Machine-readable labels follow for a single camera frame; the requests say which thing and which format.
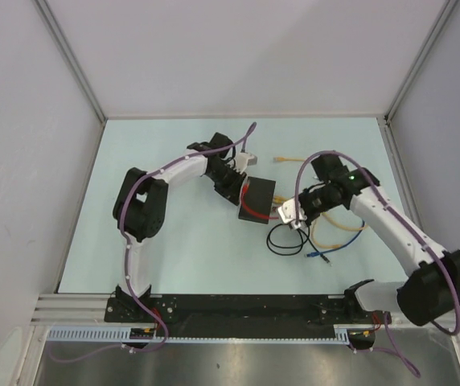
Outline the black network switch box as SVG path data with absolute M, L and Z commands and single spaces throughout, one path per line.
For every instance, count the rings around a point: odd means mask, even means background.
M 249 177 L 244 189 L 244 206 L 240 206 L 238 219 L 258 224 L 268 224 L 273 218 L 271 209 L 276 182 L 271 179 Z

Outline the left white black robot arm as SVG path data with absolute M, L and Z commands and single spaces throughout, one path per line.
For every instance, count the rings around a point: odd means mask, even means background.
M 214 190 L 234 205 L 247 179 L 246 169 L 257 157 L 245 150 L 247 138 L 241 138 L 240 152 L 230 138 L 215 133 L 209 142 L 194 142 L 184 154 L 165 166 L 147 172 L 136 167 L 126 172 L 113 207 L 113 218 L 125 239 L 123 276 L 114 291 L 113 311 L 105 320 L 139 322 L 150 310 L 152 287 L 144 256 L 145 243 L 155 237 L 165 222 L 168 194 L 192 179 L 207 176 Z

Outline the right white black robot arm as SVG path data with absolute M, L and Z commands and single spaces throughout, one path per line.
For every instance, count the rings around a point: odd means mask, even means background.
M 321 213 L 343 206 L 362 219 L 390 249 L 407 277 L 404 282 L 367 280 L 343 303 L 352 322 L 363 322 L 374 310 L 401 312 L 412 324 L 437 324 L 453 312 L 454 329 L 460 331 L 460 251 L 450 252 L 427 236 L 388 198 L 381 182 L 367 168 L 349 170 L 351 157 L 334 150 L 309 156 L 322 186 L 294 189 L 294 222 L 310 223 Z

